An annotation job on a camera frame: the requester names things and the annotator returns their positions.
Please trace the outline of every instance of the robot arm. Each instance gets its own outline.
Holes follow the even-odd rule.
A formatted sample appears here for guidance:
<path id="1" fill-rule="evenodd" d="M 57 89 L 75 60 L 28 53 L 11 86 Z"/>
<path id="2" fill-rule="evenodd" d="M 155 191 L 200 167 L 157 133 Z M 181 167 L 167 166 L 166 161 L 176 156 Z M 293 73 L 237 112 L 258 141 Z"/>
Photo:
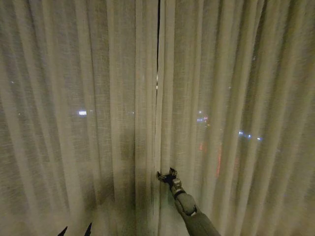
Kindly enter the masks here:
<path id="1" fill-rule="evenodd" d="M 182 188 L 182 182 L 176 178 L 177 171 L 170 168 L 168 175 L 157 173 L 158 179 L 168 183 L 175 199 L 177 211 L 183 218 L 190 236 L 220 236 L 209 218 L 201 212 L 192 195 L 187 194 Z"/>

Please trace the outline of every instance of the sheer curtain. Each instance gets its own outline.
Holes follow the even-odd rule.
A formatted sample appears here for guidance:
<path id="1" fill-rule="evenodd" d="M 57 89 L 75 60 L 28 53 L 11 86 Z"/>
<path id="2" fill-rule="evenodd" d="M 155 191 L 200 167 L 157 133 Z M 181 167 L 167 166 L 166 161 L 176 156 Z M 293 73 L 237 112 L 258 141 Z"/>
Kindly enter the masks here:
<path id="1" fill-rule="evenodd" d="M 0 235 L 315 233 L 315 2 L 0 1 Z"/>
<path id="2" fill-rule="evenodd" d="M 315 2 L 161 1 L 157 169 L 222 235 L 315 235 Z M 167 186 L 160 235 L 185 235 Z"/>
<path id="3" fill-rule="evenodd" d="M 0 12 L 0 235 L 149 234 L 158 2 Z"/>

